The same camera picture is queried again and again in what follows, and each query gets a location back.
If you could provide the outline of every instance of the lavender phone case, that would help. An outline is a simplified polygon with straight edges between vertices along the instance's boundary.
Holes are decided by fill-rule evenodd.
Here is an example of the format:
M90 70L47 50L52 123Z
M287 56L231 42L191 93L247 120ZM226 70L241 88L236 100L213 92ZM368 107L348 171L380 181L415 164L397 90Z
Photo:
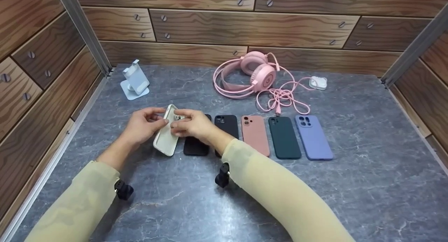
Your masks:
M296 116L295 121L307 158L309 160L333 159L333 152L317 117Z

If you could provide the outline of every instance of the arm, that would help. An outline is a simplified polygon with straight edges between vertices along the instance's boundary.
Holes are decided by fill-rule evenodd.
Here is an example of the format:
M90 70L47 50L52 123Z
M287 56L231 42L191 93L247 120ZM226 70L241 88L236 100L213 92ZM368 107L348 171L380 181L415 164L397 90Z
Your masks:
M230 178L271 213L294 241L354 241L330 207L288 169L221 131L200 111L175 113L189 119L173 122L173 132L192 135L223 154Z
M25 241L88 241L115 198L118 171L128 155L168 123L155 114L163 112L163 108L145 108L133 113L120 137L76 175Z

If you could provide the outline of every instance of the phone case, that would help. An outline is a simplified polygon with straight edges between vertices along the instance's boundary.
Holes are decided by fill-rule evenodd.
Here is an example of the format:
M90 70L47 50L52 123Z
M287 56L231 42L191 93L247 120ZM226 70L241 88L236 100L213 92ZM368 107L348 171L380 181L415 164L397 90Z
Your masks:
M224 132L239 139L238 133L238 120L235 115L217 115L215 117L215 125ZM218 152L215 151L216 156L221 157Z
M177 107L175 107L174 105L168 106L163 118L168 119L170 123L168 123L162 129L160 129L159 132L157 132L157 135L155 136L155 139L152 142L154 148L162 152L166 156L173 156L174 151L176 149L177 141L179 140L179 137L171 134L171 126L170 126L172 122L183 118L183 116L178 116L174 114L174 110L176 109Z
M269 143L267 142L266 126L262 116L242 116L241 132L245 143L264 156L269 157Z
M309 160L331 160L333 152L316 116L296 116L296 125Z
M211 121L210 115L205 114L205 116L207 116L208 119ZM188 136L185 138L185 144L184 144L185 155L206 156L209 150L210 147L202 143L197 138L192 136Z
M277 158L300 159L302 153L291 119L288 117L270 117L268 122Z

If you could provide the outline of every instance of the pink phone case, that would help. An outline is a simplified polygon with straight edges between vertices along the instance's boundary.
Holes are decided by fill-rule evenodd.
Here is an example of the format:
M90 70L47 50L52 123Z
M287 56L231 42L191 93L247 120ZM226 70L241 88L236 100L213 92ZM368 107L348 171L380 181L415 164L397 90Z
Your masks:
M261 154L270 155L266 127L262 116L242 116L241 128L243 141Z

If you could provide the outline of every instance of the hand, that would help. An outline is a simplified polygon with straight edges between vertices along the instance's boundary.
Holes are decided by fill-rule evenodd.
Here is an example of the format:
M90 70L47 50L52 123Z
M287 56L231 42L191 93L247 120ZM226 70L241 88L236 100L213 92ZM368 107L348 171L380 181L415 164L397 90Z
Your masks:
M185 118L171 123L171 133L178 137L193 136L210 145L208 138L216 131L217 127L205 114L191 109L177 109L174 110L174 114L185 116Z
M155 132L168 124L167 119L156 113L165 113L165 108L144 108L132 113L123 133L118 138L137 148Z

